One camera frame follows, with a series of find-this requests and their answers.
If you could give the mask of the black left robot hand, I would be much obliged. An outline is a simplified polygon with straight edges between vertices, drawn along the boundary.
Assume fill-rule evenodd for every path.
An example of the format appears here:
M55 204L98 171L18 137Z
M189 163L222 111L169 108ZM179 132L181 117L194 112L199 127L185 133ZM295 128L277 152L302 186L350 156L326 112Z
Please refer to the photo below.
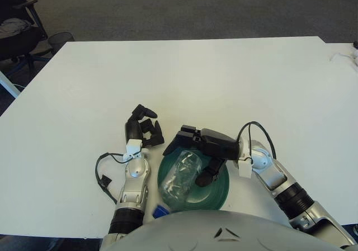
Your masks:
M125 123L126 142L130 139L141 140L142 147L153 147L164 144L164 137L159 122L156 120L158 115L139 104L133 110L131 116Z

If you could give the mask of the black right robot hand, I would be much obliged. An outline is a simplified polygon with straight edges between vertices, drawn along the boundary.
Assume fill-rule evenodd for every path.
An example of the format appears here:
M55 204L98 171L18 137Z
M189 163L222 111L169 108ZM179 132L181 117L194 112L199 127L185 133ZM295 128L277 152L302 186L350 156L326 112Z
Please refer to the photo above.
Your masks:
M180 131L166 147L163 155L171 154L178 148L196 149L210 157L209 164L195 180L199 187L206 187L214 182L227 160L239 158L239 143L235 139L211 129L198 130L189 125L181 126Z

